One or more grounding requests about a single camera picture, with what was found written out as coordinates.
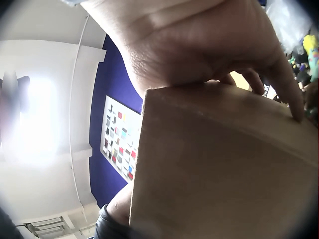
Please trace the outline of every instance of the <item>dark sleeve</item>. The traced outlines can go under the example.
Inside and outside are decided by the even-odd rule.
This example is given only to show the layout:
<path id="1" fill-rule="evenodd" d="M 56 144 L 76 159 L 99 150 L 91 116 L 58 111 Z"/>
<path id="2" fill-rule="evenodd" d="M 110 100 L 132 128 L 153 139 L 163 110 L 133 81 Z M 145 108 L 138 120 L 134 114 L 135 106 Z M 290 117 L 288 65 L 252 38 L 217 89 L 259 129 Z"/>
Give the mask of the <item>dark sleeve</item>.
<path id="1" fill-rule="evenodd" d="M 117 223 L 106 211 L 104 205 L 96 222 L 94 239 L 129 239 L 131 229 Z"/>

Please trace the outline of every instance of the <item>red swatch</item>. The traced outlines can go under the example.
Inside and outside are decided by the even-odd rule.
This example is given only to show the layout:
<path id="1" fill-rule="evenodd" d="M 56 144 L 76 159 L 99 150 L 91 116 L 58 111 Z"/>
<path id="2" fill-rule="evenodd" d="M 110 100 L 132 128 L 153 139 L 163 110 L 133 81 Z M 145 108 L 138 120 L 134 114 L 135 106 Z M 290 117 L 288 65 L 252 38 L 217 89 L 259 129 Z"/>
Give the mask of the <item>red swatch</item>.
<path id="1" fill-rule="evenodd" d="M 131 156 L 132 156 L 133 158 L 135 158 L 135 157 L 136 157 L 136 153 L 135 153 L 134 151 L 132 151 Z"/>
<path id="2" fill-rule="evenodd" d="M 131 174 L 130 172 L 129 172 L 129 178 L 132 180 L 133 179 L 133 174 Z"/>

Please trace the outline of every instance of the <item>cable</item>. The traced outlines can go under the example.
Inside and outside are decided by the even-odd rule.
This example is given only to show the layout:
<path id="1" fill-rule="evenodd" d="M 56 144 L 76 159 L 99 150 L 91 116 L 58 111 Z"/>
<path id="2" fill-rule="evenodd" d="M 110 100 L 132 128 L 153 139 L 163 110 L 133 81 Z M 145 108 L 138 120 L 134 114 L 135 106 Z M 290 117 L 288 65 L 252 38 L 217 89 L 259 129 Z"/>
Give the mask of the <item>cable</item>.
<path id="1" fill-rule="evenodd" d="M 74 173 L 74 167 L 73 167 L 73 157 L 72 157 L 72 149 L 71 149 L 71 99 L 72 99 L 72 86 L 73 86 L 73 80 L 74 80 L 74 72 L 75 72 L 75 67 L 76 67 L 76 64 L 77 64 L 77 60 L 78 60 L 78 55 L 79 55 L 79 51 L 80 51 L 80 46 L 81 46 L 81 42 L 82 42 L 82 38 L 83 38 L 83 34 L 84 34 L 84 30 L 85 30 L 85 27 L 87 25 L 87 22 L 89 20 L 89 15 L 87 15 L 85 18 L 86 18 L 86 21 L 84 23 L 84 26 L 83 26 L 83 30 L 82 30 L 82 33 L 81 33 L 81 37 L 80 37 L 80 41 L 78 43 L 78 49 L 77 49 L 77 54 L 76 54 L 76 57 L 75 57 L 75 60 L 74 60 L 74 65 L 73 65 L 73 72 L 72 72 L 72 78 L 71 78 L 71 86 L 70 86 L 70 100 L 69 100 L 69 146 L 70 146 L 70 157 L 71 157 L 71 166 L 72 166 L 72 173 L 73 173 L 73 179 L 74 179 L 74 185 L 75 185 L 75 190 L 77 192 L 77 196 L 78 196 L 78 200 L 82 206 L 82 212 L 83 212 L 83 215 L 84 215 L 84 218 L 85 218 L 85 221 L 87 221 L 86 219 L 86 215 L 85 215 L 85 209 L 84 209 L 84 206 L 80 200 L 80 196 L 79 196 L 79 192 L 78 192 L 78 186 L 77 186 L 77 181 L 75 179 L 75 173 Z"/>

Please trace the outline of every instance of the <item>toy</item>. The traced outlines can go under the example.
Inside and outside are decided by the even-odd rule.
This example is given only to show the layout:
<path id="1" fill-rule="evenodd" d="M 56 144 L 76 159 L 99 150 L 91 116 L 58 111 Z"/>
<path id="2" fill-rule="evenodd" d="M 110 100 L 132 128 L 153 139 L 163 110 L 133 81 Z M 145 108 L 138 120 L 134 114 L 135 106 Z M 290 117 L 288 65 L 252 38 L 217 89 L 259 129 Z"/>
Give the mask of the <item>toy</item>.
<path id="1" fill-rule="evenodd" d="M 311 82 L 318 79 L 318 40 L 313 35 L 307 35 L 303 39 L 303 47 L 308 54 L 308 62 L 310 67 Z"/>

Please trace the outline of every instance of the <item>blue wall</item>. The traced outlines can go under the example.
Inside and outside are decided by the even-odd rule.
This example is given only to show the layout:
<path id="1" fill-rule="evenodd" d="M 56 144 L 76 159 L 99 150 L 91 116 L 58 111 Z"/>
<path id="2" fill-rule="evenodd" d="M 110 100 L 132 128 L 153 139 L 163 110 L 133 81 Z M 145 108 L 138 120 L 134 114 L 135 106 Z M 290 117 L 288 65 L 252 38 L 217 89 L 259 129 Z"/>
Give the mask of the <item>blue wall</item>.
<path id="1" fill-rule="evenodd" d="M 90 145 L 93 148 L 93 156 L 90 157 L 91 192 L 99 207 L 109 203 L 127 184 L 100 152 L 105 97 L 108 95 L 139 113 L 143 102 L 127 75 L 120 52 L 109 36 L 105 38 L 103 49 L 107 52 L 96 73 L 90 122 Z"/>

